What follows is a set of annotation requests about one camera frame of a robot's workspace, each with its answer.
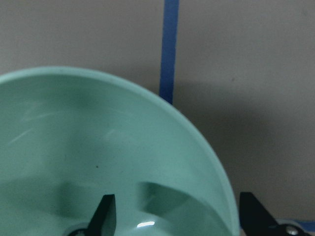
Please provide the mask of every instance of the metal screw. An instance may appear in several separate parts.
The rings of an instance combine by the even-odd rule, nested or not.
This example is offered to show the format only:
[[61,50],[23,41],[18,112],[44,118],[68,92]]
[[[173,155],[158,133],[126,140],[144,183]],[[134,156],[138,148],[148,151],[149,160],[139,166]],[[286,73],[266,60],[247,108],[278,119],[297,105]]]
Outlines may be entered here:
[[288,225],[288,226],[285,228],[285,230],[286,230],[286,232],[287,232],[289,235],[298,235],[298,234],[299,234],[298,230],[297,230],[295,227],[291,226],[291,225]]

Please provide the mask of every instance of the white wall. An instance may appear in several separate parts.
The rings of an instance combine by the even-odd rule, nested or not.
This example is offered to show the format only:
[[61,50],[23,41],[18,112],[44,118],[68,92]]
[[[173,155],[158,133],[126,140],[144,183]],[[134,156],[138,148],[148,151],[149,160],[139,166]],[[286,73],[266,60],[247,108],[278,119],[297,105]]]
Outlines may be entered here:
[[[163,0],[0,2],[0,73],[98,69],[158,92]],[[181,0],[174,105],[235,190],[315,219],[315,2]]]

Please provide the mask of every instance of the blue tape strip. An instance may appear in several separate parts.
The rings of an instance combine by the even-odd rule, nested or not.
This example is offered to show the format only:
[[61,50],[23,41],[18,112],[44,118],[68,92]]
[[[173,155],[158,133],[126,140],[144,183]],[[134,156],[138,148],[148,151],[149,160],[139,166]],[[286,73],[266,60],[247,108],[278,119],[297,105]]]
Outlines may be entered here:
[[164,1],[159,95],[170,104],[173,103],[178,9],[179,0]]
[[315,232],[315,222],[314,221],[299,221],[295,220],[296,223],[302,226],[306,232]]

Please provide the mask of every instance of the mint green bowl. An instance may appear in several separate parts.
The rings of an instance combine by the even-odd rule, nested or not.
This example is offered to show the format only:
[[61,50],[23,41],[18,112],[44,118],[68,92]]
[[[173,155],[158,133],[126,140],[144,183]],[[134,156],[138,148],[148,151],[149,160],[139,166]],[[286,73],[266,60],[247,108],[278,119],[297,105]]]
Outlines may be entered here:
[[64,236],[115,194],[116,236],[237,236],[228,178],[196,128],[115,76],[0,77],[0,235]]

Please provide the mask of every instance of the black plastic part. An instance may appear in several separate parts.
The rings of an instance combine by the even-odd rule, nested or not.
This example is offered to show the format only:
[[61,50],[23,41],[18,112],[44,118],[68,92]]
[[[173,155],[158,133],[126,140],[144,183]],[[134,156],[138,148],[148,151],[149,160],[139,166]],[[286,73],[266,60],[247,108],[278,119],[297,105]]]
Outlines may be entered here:
[[104,195],[100,201],[89,225],[85,236],[112,236],[116,229],[115,195]]
[[240,195],[240,223],[247,236],[266,235],[278,223],[250,192]]
[[247,236],[292,236],[287,227],[296,229],[296,236],[310,236],[295,225],[279,225],[251,192],[240,195],[240,223]]

